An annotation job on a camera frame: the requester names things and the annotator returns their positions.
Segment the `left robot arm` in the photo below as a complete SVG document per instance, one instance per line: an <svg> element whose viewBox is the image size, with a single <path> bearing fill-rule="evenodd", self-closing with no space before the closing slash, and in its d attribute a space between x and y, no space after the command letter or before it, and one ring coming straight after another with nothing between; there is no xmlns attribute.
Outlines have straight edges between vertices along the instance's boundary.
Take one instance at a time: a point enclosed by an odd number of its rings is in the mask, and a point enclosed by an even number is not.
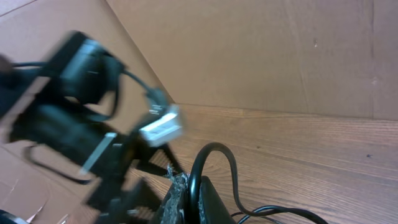
<svg viewBox="0 0 398 224"><path fill-rule="evenodd" d="M123 190L131 166L158 175L177 175L182 167L169 142L182 134L179 107L164 92L145 86L148 113L129 133L108 125L116 115L124 64L99 42L80 31L72 32L45 62L12 63L1 73L1 114L6 114L37 77L48 83L12 124L10 141L44 144L80 167L72 182L88 185L92 173L100 183L86 204L99 211L97 223L149 223L139 217L142 208L156 212L161 199L145 180ZM108 92L114 106L108 114L89 109Z"/></svg>

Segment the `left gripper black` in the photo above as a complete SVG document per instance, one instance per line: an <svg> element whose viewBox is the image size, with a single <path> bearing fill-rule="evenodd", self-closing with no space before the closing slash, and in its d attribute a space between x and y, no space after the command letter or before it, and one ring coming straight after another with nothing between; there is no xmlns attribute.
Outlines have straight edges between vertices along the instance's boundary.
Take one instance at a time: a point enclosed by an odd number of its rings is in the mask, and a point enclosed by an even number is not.
<svg viewBox="0 0 398 224"><path fill-rule="evenodd" d="M123 139L120 147L113 146L106 155L101 182L89 196L86 204L99 211L94 224L151 223L162 209L164 200L159 198L145 178L139 179L129 190L124 189L127 175L137 170L161 176L173 177L183 173L169 145L150 146L138 128Z"/></svg>

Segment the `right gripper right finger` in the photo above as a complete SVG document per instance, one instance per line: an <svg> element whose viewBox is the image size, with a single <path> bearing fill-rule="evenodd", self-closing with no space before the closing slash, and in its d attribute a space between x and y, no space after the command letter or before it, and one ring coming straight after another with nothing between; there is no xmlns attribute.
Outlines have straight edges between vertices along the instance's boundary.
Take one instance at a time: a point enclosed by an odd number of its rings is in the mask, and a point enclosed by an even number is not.
<svg viewBox="0 0 398 224"><path fill-rule="evenodd" d="M198 209L200 224L236 223L207 176L201 177Z"/></svg>

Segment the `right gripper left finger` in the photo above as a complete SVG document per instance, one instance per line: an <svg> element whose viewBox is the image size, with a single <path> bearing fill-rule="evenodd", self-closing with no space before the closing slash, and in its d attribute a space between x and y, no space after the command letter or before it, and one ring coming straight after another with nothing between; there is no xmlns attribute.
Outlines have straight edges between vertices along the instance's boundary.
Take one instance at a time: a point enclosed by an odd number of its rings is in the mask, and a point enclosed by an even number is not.
<svg viewBox="0 0 398 224"><path fill-rule="evenodd" d="M172 185L149 224L184 224L189 176L184 172L174 174L174 169L168 164L165 177L171 181Z"/></svg>

